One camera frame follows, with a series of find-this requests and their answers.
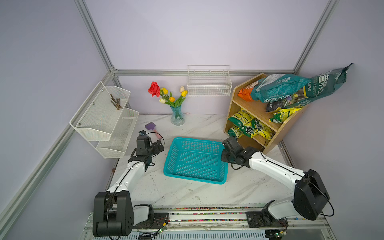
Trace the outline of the yellow green fertilizer bag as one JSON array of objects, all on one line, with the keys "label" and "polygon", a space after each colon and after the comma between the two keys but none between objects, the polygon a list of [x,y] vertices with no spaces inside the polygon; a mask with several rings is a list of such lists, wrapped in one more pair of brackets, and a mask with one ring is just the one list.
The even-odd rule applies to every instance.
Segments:
[{"label": "yellow green fertilizer bag", "polygon": [[239,127],[239,129],[242,134],[250,138],[254,138],[257,135],[260,135],[267,140],[271,140],[275,135],[275,132],[270,127],[256,119],[252,119],[247,124]]},{"label": "yellow green fertilizer bag", "polygon": [[236,127],[244,126],[245,124],[251,122],[252,119],[254,119],[254,117],[244,109],[241,109],[228,118],[228,120],[232,122]]}]

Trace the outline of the yellow green bag top shelf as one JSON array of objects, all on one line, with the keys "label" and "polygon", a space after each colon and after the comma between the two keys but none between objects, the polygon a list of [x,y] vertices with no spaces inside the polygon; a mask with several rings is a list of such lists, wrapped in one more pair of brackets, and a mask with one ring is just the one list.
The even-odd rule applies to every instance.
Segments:
[{"label": "yellow green bag top shelf", "polygon": [[277,111],[273,113],[273,116],[269,119],[270,123],[281,124],[285,122],[291,115],[299,112],[302,107],[295,107],[289,109],[281,109],[279,108]]}]

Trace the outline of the teal orange soil bag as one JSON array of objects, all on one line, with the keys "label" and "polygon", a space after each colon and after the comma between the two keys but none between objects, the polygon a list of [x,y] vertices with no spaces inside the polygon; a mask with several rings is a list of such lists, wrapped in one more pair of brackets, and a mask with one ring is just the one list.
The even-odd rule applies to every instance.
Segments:
[{"label": "teal orange soil bag", "polygon": [[242,88],[238,96],[247,102],[275,102],[295,94],[310,81],[292,74],[273,74]]}]

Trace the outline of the large dark green soil bag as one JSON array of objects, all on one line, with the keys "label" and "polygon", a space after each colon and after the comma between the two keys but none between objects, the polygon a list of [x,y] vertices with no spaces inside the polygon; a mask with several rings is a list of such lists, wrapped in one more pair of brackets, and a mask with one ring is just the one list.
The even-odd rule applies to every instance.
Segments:
[{"label": "large dark green soil bag", "polygon": [[304,106],[332,95],[347,80],[347,71],[353,64],[334,69],[311,78],[311,81],[295,94],[282,100],[268,103],[266,112],[276,113],[280,109],[303,108]]}]

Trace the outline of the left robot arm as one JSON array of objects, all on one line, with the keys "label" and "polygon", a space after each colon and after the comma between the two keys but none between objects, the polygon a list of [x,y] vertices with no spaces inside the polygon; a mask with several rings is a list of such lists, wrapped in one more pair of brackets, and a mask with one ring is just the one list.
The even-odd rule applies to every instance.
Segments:
[{"label": "left robot arm", "polygon": [[95,196],[94,237],[118,240],[130,235],[136,225],[146,228],[154,224],[152,205],[133,205],[131,193],[148,168],[155,165],[153,158],[164,151],[164,144],[163,138],[153,143],[148,135],[137,137],[137,147],[131,153],[124,173],[107,191]]}]

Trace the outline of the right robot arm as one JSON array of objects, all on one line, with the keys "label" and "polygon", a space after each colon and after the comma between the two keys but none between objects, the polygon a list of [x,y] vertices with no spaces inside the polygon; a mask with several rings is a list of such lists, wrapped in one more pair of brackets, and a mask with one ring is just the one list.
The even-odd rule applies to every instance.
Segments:
[{"label": "right robot arm", "polygon": [[263,172],[293,192],[291,197],[271,200],[263,207],[259,212],[263,225],[270,226],[295,216],[315,221],[330,203],[330,196],[316,171],[302,171],[281,164],[253,147],[243,148],[234,137],[227,138],[222,145],[223,162]]}]

